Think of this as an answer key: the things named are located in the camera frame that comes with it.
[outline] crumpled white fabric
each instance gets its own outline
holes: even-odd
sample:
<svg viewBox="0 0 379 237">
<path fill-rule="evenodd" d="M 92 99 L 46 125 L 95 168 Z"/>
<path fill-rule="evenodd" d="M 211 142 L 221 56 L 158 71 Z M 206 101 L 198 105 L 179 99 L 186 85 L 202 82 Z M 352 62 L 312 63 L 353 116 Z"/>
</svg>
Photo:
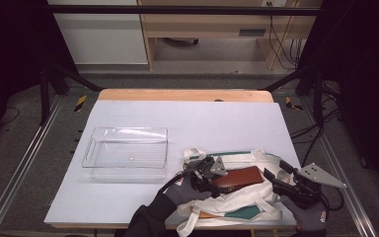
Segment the crumpled white fabric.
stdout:
<svg viewBox="0 0 379 237">
<path fill-rule="evenodd" d="M 199 156 L 199 159 L 203 159 L 206 156 L 205 152 L 196 148 L 188 149 L 184 154 L 184 163 L 189 162 L 190 157 L 193 156 Z M 262 172 L 264 168 L 267 168 L 284 182 L 287 182 L 290 177 L 279 168 L 281 159 L 277 156 L 266 154 L 262 149 L 253 150 L 249 154 L 223 155 L 221 158 L 227 170 L 258 166 Z M 189 219 L 180 224 L 177 231 L 181 237 L 185 237 L 189 236 L 196 226 L 223 226 L 249 221 L 281 219 L 281 210 L 272 206 L 274 200 L 275 194 L 272 192 L 272 184 L 270 181 L 265 180 L 263 183 L 245 187 L 228 195 L 190 201 L 178 207 L 178 214 L 189 216 Z M 256 205 L 261 212 L 249 220 L 223 216 L 227 212 L 249 205 Z M 223 217 L 198 219 L 201 211 Z"/>
</svg>

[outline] clear plastic container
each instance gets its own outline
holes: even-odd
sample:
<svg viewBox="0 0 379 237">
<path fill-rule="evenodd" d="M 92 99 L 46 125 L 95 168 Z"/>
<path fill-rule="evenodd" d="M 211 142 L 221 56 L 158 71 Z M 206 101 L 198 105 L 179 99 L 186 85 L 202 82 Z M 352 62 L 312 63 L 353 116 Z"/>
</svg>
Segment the clear plastic container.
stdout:
<svg viewBox="0 0 379 237">
<path fill-rule="evenodd" d="M 84 168 L 92 178 L 164 179 L 168 130 L 163 127 L 97 127 L 89 142 Z"/>
</svg>

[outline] brown wallet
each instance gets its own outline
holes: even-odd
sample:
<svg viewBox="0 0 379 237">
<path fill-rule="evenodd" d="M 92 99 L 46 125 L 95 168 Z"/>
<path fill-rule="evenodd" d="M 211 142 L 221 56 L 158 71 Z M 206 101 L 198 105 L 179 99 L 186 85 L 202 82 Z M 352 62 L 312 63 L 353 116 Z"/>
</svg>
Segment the brown wallet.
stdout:
<svg viewBox="0 0 379 237">
<path fill-rule="evenodd" d="M 246 186 L 259 184 L 264 181 L 258 166 L 243 169 L 229 170 L 227 176 L 220 177 L 212 182 L 221 194 L 230 194 Z"/>
</svg>

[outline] white table surface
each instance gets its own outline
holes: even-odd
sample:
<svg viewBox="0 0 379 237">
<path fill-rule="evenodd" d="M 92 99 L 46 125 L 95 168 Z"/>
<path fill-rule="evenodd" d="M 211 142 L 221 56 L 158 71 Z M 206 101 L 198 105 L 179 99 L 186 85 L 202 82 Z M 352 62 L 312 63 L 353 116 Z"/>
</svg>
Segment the white table surface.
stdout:
<svg viewBox="0 0 379 237">
<path fill-rule="evenodd" d="M 82 161 L 92 132 L 105 127 L 166 127 L 168 175 L 150 184 L 119 184 L 90 178 Z M 300 167 L 277 103 L 97 101 L 78 147 L 44 220 L 55 227 L 126 226 L 141 204 L 180 170 L 183 151 L 197 147 L 207 153 L 262 148 Z M 291 212 L 280 203 L 283 218 L 252 225 L 294 226 Z M 168 226 L 184 218 L 174 213 Z"/>
</svg>

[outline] green strip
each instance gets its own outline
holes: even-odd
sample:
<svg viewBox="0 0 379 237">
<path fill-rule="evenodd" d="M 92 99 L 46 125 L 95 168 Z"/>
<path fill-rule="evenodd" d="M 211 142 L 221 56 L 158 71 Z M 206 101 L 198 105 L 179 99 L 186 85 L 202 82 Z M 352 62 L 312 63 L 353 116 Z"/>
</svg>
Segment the green strip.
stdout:
<svg viewBox="0 0 379 237">
<path fill-rule="evenodd" d="M 252 219 L 259 213 L 261 213 L 261 211 L 256 205 L 250 205 L 250 206 L 242 207 L 232 212 L 228 212 L 224 214 L 224 217 Z"/>
<path fill-rule="evenodd" d="M 251 154 L 251 151 L 219 152 L 219 153 L 206 154 L 206 156 L 226 156 L 226 155 L 243 155 L 243 154 Z M 199 156 L 190 156 L 190 159 L 197 159 L 197 158 L 199 158 Z"/>
</svg>

